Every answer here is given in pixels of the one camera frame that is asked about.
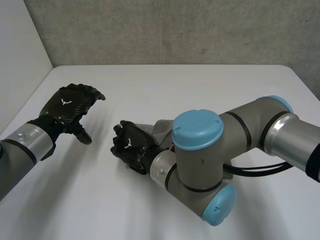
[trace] gray cylindrical joint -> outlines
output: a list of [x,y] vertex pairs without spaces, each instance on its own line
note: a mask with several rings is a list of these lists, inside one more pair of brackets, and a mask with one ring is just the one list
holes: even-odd
[[213,148],[221,143],[223,131],[221,117],[209,110],[187,111],[174,120],[172,139],[177,171],[185,186],[206,190],[220,183],[223,162],[213,159]]
[[50,136],[40,127],[26,123],[11,133],[6,140],[25,146],[38,163],[54,146]]
[[319,144],[320,127],[301,121],[293,113],[286,113],[267,132],[264,151],[305,172],[307,162]]

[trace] concrete wall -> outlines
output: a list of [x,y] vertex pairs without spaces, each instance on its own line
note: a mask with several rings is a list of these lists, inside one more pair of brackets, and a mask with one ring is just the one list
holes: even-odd
[[0,133],[52,68],[23,0],[1,0]]
[[54,66],[285,65],[320,98],[319,0],[24,1]]

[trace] carbon fiber hand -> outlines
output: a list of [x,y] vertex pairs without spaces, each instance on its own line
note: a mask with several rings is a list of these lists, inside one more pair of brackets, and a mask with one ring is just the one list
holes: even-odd
[[140,174],[146,174],[142,157],[151,147],[159,146],[157,140],[131,121],[122,120],[114,126],[116,137],[111,152]]
[[81,143],[88,145],[92,139],[79,121],[97,100],[105,99],[92,86],[72,83],[61,87],[45,104],[39,116],[54,118],[61,125],[63,133],[74,134]]

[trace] white table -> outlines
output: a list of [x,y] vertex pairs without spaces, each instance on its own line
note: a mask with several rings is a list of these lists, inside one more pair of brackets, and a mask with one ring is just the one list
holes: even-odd
[[[320,185],[297,168],[272,176],[235,176],[235,208],[211,227],[110,152],[120,120],[154,124],[191,109],[220,114],[261,96],[286,99],[304,121],[319,125],[320,102],[284,66],[110,65],[55,68],[0,136],[38,116],[69,83],[106,96],[81,123],[93,143],[63,134],[0,202],[1,240],[318,240]],[[232,162],[259,166],[282,161],[254,149]]]

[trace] robotic hand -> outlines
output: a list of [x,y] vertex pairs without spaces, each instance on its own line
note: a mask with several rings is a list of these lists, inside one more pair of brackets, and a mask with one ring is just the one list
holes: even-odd
[[90,144],[92,139],[79,121],[97,100],[105,99],[92,86],[62,87],[45,104],[37,119],[0,141],[0,201],[39,161],[53,154],[61,133],[74,134],[81,143]]
[[116,137],[113,138],[112,154],[137,173],[150,173],[153,159],[163,151],[154,136],[125,120],[120,121],[113,130]]
[[62,133],[74,134],[83,144],[91,144],[92,139],[79,123],[83,115],[97,100],[106,100],[105,96],[92,86],[71,83],[60,88],[44,105],[39,121],[51,121],[59,124]]

